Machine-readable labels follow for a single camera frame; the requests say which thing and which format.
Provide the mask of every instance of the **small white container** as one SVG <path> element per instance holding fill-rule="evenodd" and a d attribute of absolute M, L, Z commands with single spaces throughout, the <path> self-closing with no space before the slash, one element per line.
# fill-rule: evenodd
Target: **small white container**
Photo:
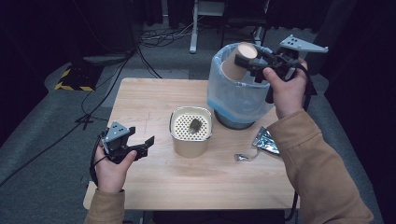
<path fill-rule="evenodd" d="M 194 119 L 201 122 L 201 128 L 197 133 L 189 132 Z M 195 158 L 202 155 L 207 149 L 207 143 L 213 132 L 211 113 L 201 107 L 182 106 L 172 113 L 169 131 L 173 137 L 175 152 L 186 158 Z"/>

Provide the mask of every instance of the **black cable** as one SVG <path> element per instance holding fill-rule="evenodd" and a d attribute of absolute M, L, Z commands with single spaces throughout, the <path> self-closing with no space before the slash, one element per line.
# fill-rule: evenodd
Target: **black cable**
<path fill-rule="evenodd" d="M 122 63 L 116 68 L 116 71 L 114 72 L 114 74 L 113 74 L 111 77 L 108 77 L 103 83 L 101 83 L 100 85 L 98 85 L 98 86 L 96 87 L 96 89 L 102 87 L 102 86 L 103 86 L 105 83 L 107 83 L 111 78 L 113 78 L 113 77 L 117 74 L 117 71 L 120 69 L 121 66 L 122 66 Z M 91 95 L 91 93 L 92 93 L 92 91 L 90 91 L 90 92 L 85 96 L 84 100 L 81 102 L 81 110 L 82 110 L 82 112 L 83 112 L 86 116 L 88 116 L 89 113 L 85 111 L 85 109 L 84 109 L 84 103 L 85 103 L 85 101 L 87 100 L 88 96 Z M 97 117 L 94 117 L 94 116 L 91 116 L 91 118 L 93 118 L 93 119 L 99 119 L 99 120 L 108 120 L 108 119 L 100 119 L 100 118 L 97 118 Z"/>
<path fill-rule="evenodd" d="M 122 70 L 122 68 L 125 66 L 125 64 L 128 62 L 128 60 L 125 60 L 125 62 L 121 65 L 120 71 L 117 75 L 116 81 L 120 76 L 120 72 Z M 87 115 L 87 118 L 89 118 L 93 112 L 95 112 L 99 106 L 105 101 L 105 99 L 108 97 L 108 95 L 111 93 L 111 91 L 113 90 L 115 83 L 113 83 L 113 85 L 111 86 L 110 91 L 107 93 L 107 95 L 104 97 L 104 99 L 98 104 L 98 106 L 90 113 Z M 33 162 L 35 159 L 37 159 L 39 156 L 41 156 L 43 153 L 45 153 L 46 151 L 50 150 L 52 147 L 56 146 L 58 143 L 60 143 L 62 140 L 64 140 L 70 133 L 72 133 L 79 125 L 81 125 L 82 123 L 84 123 L 85 119 L 82 119 L 76 126 L 74 126 L 69 132 L 67 132 L 66 134 L 64 134 L 64 136 L 62 136 L 61 138 L 59 138 L 57 141 L 55 141 L 53 144 L 51 144 L 49 147 L 46 147 L 44 150 L 42 150 L 41 152 L 39 152 L 37 155 L 35 155 L 32 159 L 30 159 L 29 161 L 27 161 L 26 163 L 24 163 L 22 166 L 20 166 L 18 169 L 16 169 L 14 172 L 12 172 L 8 177 L 6 177 L 1 183 L 0 183 L 0 188 L 3 187 L 8 180 L 14 176 L 15 174 L 17 174 L 21 169 L 23 169 L 24 167 L 26 167 L 27 165 L 29 165 L 31 162 Z"/>
<path fill-rule="evenodd" d="M 118 59 L 110 59 L 110 60 L 90 60 L 84 58 L 84 60 L 89 63 L 92 66 L 100 66 L 100 67 L 106 67 L 109 65 L 117 64 L 117 63 L 122 63 L 124 60 L 126 60 L 129 57 L 128 54 L 125 54 L 123 57 L 120 57 Z"/>
<path fill-rule="evenodd" d="M 311 76 L 308 73 L 308 70 L 306 70 L 306 68 L 304 66 L 302 66 L 300 63 L 298 63 L 297 68 L 300 68 L 301 70 L 303 70 L 303 72 L 306 76 L 305 99 L 304 99 L 303 109 L 305 111 L 307 111 L 307 109 L 309 107 L 309 103 L 311 101 L 311 95 L 312 95 L 311 89 L 313 87 L 313 83 L 312 83 Z M 294 191 L 293 205 L 291 207 L 290 214 L 288 217 L 285 218 L 285 221 L 290 221 L 293 218 L 294 213 L 296 213 L 296 209 L 297 209 L 297 201 L 298 201 L 298 193 L 297 193 L 297 191 Z"/>
<path fill-rule="evenodd" d="M 148 48 L 165 47 L 167 45 L 172 44 L 174 41 L 183 38 L 186 35 L 191 35 L 191 34 L 183 34 L 183 32 L 189 31 L 191 29 L 191 26 L 192 24 L 190 24 L 189 26 L 183 29 L 173 30 L 173 32 L 170 33 L 167 33 L 169 29 L 163 30 L 161 34 L 157 34 L 157 31 L 159 30 L 146 31 L 140 36 L 140 44 Z M 156 40 L 156 43 L 149 43 L 149 40 Z"/>
<path fill-rule="evenodd" d="M 58 139 L 57 141 L 55 141 L 52 145 L 50 145 L 49 147 L 46 147 L 44 150 L 42 150 L 41 152 L 39 152 L 37 155 L 35 155 L 32 159 L 30 159 L 29 161 L 27 161 L 24 165 L 20 166 L 20 168 L 16 169 L 14 172 L 12 172 L 8 177 L 6 177 L 1 183 L 0 183 L 0 188 L 3 187 L 3 185 L 6 184 L 6 182 L 12 177 L 14 176 L 17 172 L 19 172 L 21 169 L 23 169 L 24 167 L 26 167 L 27 165 L 29 165 L 32 161 L 34 161 L 35 159 L 37 159 L 39 156 L 41 156 L 44 152 L 48 151 L 49 149 L 51 149 L 52 147 L 54 147 L 55 145 L 57 145 L 58 143 L 60 143 L 62 140 L 64 140 L 70 133 L 72 133 L 81 123 L 78 123 L 76 126 L 74 126 L 69 132 L 67 132 L 64 136 L 62 136 L 60 139 Z"/>
<path fill-rule="evenodd" d="M 128 50 L 126 50 L 126 51 L 124 51 L 124 52 L 120 52 L 120 51 L 116 51 L 116 50 L 113 50 L 113 49 L 111 49 L 111 48 L 108 48 L 108 47 L 99 39 L 99 37 L 95 34 L 95 32 L 92 30 L 90 24 L 88 23 L 87 19 L 85 19 L 84 14 L 82 13 L 81 9 L 79 8 L 78 4 L 76 3 L 76 0 L 73 0 L 73 3 L 74 3 L 74 5 L 75 5 L 76 9 L 78 10 L 79 15 L 80 15 L 81 18 L 84 20 L 85 24 L 87 25 L 88 29 L 90 30 L 92 36 L 93 36 L 93 37 L 96 39 L 96 41 L 102 46 L 102 48 L 107 49 L 108 51 L 113 52 L 113 53 L 121 53 L 121 54 L 123 54 L 123 53 L 129 53 L 129 52 L 132 52 L 132 51 L 134 50 L 134 47 L 132 47 L 131 49 L 128 49 Z"/>
<path fill-rule="evenodd" d="M 97 164 L 97 162 L 95 162 L 95 155 L 96 155 L 96 150 L 99 146 L 100 140 L 101 140 L 101 134 L 98 135 L 95 145 L 93 146 L 92 154 L 91 154 L 91 165 L 90 165 L 90 176 L 91 176 L 93 183 L 95 183 L 96 186 L 98 186 L 99 183 L 98 183 L 98 176 L 96 175 L 96 170 L 95 170 L 95 166 Z"/>
<path fill-rule="evenodd" d="M 146 58 L 143 56 L 142 50 L 140 49 L 140 47 L 137 47 L 137 55 L 140 56 L 140 59 L 142 60 L 142 63 L 147 67 L 148 71 L 151 73 L 151 71 L 154 73 L 152 75 L 154 75 L 157 78 L 163 78 L 160 76 L 160 74 L 158 74 L 155 69 L 151 66 L 151 64 L 149 64 L 149 62 L 146 60 Z"/>
<path fill-rule="evenodd" d="M 104 160 L 105 158 L 107 158 L 107 156 L 102 157 L 99 161 L 102 161 L 102 160 Z M 93 165 L 93 167 L 95 167 L 95 166 L 99 163 L 99 161 L 96 161 L 95 164 Z"/>

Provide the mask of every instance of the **tan sleeve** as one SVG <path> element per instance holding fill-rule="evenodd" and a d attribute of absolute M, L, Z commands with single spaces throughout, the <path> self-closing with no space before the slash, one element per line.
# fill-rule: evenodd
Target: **tan sleeve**
<path fill-rule="evenodd" d="M 304 223 L 369 223 L 373 219 L 341 157 L 326 144 L 306 112 L 300 110 L 267 129 L 300 195 Z"/>
<path fill-rule="evenodd" d="M 85 218 L 86 224 L 119 224 L 124 217 L 125 192 L 106 193 L 96 190 L 88 215 Z"/>

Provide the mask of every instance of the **paper cup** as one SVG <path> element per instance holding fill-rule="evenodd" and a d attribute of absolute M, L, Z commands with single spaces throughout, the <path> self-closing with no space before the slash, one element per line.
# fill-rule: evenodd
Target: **paper cup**
<path fill-rule="evenodd" d="M 249 44 L 247 42 L 241 42 L 233 50 L 231 55 L 221 64 L 221 70 L 224 76 L 231 80 L 239 81 L 244 78 L 247 69 L 234 63 L 236 54 L 242 55 L 252 61 L 254 60 L 254 58 L 257 57 L 257 50 L 252 44 Z"/>

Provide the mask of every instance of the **foil packet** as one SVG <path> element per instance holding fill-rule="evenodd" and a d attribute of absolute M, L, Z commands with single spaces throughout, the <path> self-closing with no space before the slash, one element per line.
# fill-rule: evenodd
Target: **foil packet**
<path fill-rule="evenodd" d="M 279 155 L 279 150 L 277 149 L 274 139 L 264 127 L 261 127 L 257 133 L 257 136 L 253 141 L 253 146 L 255 146 L 259 151 L 264 150 Z"/>

